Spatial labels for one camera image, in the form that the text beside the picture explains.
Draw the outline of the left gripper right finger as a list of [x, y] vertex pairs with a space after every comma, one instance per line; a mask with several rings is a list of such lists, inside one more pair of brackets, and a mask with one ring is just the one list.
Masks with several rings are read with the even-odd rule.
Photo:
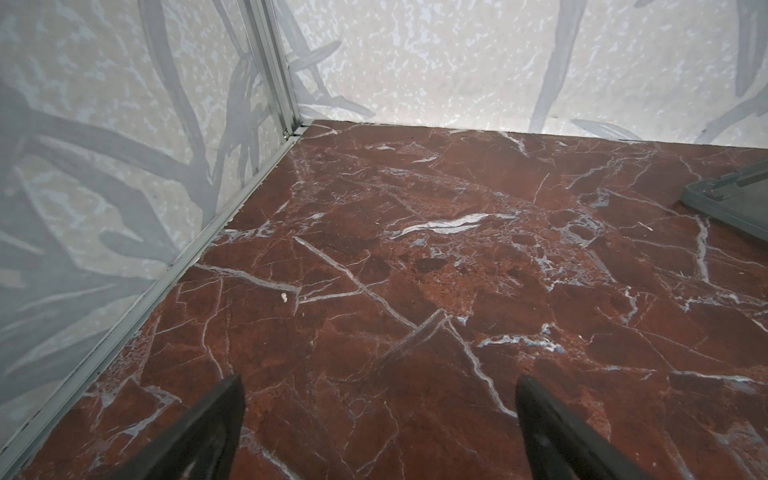
[[518, 379], [515, 405], [534, 479], [652, 477], [533, 377]]

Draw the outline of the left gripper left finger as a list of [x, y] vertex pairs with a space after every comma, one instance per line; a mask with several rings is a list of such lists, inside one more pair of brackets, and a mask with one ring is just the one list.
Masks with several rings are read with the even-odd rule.
[[244, 384], [234, 374], [220, 381], [112, 477], [228, 479], [244, 413]]

